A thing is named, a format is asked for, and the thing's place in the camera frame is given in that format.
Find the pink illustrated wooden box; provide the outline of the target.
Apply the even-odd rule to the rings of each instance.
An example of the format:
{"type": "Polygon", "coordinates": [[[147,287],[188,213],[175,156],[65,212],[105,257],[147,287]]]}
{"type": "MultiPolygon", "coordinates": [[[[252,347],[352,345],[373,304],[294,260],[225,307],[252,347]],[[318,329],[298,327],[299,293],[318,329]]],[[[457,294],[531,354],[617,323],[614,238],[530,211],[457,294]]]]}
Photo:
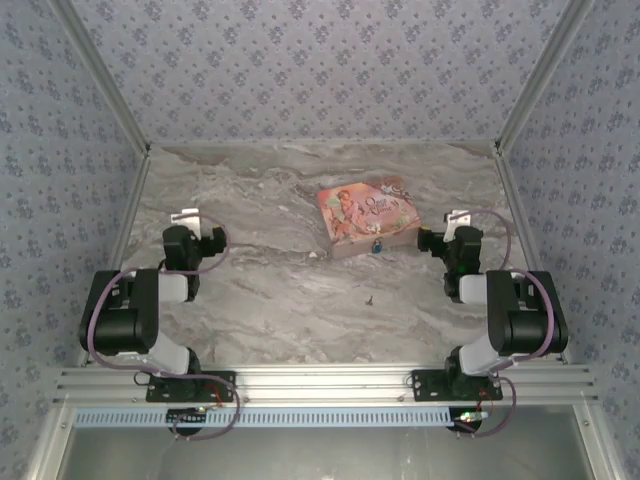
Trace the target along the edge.
{"type": "Polygon", "coordinates": [[[334,259],[374,254],[377,238],[382,251],[417,241],[422,222],[400,176],[325,189],[317,200],[334,259]]]}

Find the black controller board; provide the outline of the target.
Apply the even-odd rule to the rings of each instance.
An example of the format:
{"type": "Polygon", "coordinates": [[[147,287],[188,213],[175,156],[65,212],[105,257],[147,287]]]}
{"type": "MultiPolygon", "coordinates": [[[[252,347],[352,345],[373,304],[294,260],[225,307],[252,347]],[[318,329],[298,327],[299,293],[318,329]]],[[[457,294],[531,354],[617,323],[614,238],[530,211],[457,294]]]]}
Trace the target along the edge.
{"type": "Polygon", "coordinates": [[[447,429],[455,433],[475,434],[484,420],[489,417],[482,409],[451,407],[449,413],[452,425],[447,429]]]}
{"type": "Polygon", "coordinates": [[[207,419],[207,412],[203,407],[172,408],[166,412],[165,423],[176,436],[190,437],[199,433],[207,419]]]}

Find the grey metal panel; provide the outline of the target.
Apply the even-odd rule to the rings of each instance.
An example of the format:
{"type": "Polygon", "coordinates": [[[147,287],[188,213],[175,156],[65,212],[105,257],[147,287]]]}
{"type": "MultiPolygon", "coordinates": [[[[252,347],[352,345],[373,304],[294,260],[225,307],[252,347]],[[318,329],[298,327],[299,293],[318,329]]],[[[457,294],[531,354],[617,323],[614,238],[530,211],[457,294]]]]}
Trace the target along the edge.
{"type": "Polygon", "coordinates": [[[526,416],[487,439],[445,428],[77,429],[59,480],[594,480],[575,423],[526,416]]]}

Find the aluminium table side rail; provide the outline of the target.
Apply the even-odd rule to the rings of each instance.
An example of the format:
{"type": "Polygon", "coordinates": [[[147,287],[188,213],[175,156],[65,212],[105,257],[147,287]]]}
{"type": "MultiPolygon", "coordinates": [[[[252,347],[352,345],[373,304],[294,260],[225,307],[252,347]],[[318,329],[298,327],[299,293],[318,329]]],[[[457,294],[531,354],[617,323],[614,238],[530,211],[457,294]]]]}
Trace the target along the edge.
{"type": "Polygon", "coordinates": [[[128,246],[129,237],[149,172],[149,167],[149,153],[145,152],[141,157],[141,162],[134,176],[131,191],[129,192],[125,202],[124,213],[122,214],[113,249],[107,263],[107,267],[109,269],[116,269],[117,267],[122,266],[125,250],[128,246]]]}
{"type": "Polygon", "coordinates": [[[531,270],[544,270],[509,161],[498,147],[494,157],[526,264],[531,270]]]}

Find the thin aluminium table rail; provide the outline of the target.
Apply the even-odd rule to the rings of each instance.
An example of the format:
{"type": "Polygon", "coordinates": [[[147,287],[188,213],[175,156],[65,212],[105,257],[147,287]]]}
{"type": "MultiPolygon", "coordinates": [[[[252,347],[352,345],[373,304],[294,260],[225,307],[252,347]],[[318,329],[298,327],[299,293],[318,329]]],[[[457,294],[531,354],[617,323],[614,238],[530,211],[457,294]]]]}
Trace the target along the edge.
{"type": "Polygon", "coordinates": [[[276,146],[276,145],[409,145],[409,144],[443,144],[461,147],[473,147],[490,150],[495,146],[494,139],[276,139],[276,140],[230,140],[230,141],[187,141],[187,142],[151,142],[150,147],[154,148],[186,148],[186,147],[231,147],[231,146],[276,146]]]}

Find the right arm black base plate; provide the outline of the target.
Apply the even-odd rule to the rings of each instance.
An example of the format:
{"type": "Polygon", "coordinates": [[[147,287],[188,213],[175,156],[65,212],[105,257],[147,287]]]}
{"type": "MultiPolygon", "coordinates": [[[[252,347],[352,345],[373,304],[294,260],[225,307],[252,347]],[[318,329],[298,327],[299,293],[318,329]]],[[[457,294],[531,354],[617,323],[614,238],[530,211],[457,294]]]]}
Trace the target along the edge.
{"type": "Polygon", "coordinates": [[[502,400],[503,392],[487,377],[447,373],[444,370],[413,370],[411,389],[416,402],[472,402],[502,400]]]}

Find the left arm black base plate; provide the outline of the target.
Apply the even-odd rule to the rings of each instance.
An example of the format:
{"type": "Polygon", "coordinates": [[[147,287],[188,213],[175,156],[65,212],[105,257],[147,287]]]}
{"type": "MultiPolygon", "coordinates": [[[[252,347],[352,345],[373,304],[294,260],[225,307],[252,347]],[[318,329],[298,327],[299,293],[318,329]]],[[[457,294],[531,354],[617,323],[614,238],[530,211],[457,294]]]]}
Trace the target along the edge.
{"type": "Polygon", "coordinates": [[[149,403],[232,403],[232,390],[213,381],[217,376],[236,385],[235,371],[205,371],[206,379],[162,378],[151,376],[147,385],[146,401],[149,403]]]}

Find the wide aluminium mounting rail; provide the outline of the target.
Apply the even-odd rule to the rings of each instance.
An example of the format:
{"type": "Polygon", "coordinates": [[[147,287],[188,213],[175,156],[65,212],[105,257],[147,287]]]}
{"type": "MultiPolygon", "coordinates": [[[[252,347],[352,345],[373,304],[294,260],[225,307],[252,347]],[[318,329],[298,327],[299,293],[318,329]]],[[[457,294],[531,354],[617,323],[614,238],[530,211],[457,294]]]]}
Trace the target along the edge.
{"type": "MultiPolygon", "coordinates": [[[[415,364],[325,364],[233,366],[236,388],[250,407],[392,406],[414,401],[415,364]]],[[[502,374],[522,405],[596,402],[599,391],[588,367],[557,361],[524,363],[502,374]]],[[[95,365],[64,369],[52,397],[56,403],[121,406],[140,404],[146,388],[132,372],[95,365]]]]}

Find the aluminium frame post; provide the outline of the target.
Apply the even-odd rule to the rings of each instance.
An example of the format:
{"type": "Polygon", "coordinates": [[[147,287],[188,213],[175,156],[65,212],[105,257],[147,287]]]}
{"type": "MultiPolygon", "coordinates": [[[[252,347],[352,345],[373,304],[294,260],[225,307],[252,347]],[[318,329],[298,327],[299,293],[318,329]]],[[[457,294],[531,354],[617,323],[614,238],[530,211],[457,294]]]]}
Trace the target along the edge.
{"type": "Polygon", "coordinates": [[[138,154],[145,157],[148,142],[72,1],[47,1],[130,144],[138,154]]]}
{"type": "Polygon", "coordinates": [[[567,0],[496,139],[495,147],[500,156],[505,156],[513,147],[554,72],[571,46],[582,23],[592,9],[594,2],[595,0],[567,0]]]}

